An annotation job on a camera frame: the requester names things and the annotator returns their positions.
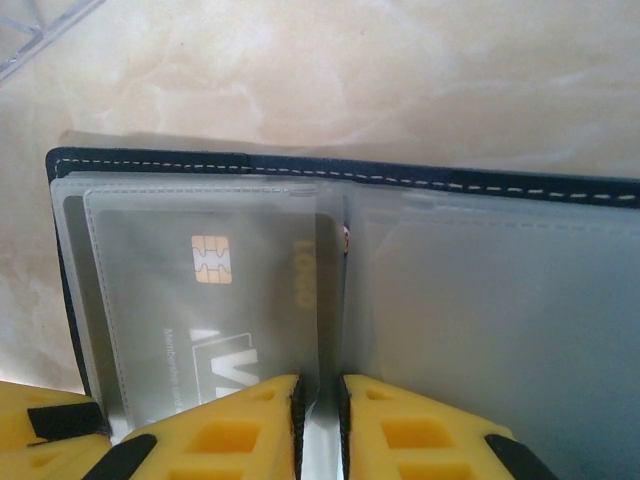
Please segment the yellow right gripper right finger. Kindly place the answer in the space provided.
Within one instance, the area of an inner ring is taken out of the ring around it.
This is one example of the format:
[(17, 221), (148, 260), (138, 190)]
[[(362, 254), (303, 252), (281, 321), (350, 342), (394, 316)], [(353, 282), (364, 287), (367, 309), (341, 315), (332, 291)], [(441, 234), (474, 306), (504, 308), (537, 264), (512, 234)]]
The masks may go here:
[(339, 383), (346, 479), (555, 479), (490, 420), (364, 375)]

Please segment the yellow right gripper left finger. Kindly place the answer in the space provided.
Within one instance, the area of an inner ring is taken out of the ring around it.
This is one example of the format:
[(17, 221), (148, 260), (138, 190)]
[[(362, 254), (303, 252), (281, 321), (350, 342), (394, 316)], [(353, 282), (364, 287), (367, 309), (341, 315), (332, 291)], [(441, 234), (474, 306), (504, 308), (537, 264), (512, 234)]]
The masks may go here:
[(304, 380), (281, 375), (131, 432), (116, 479), (299, 479)]

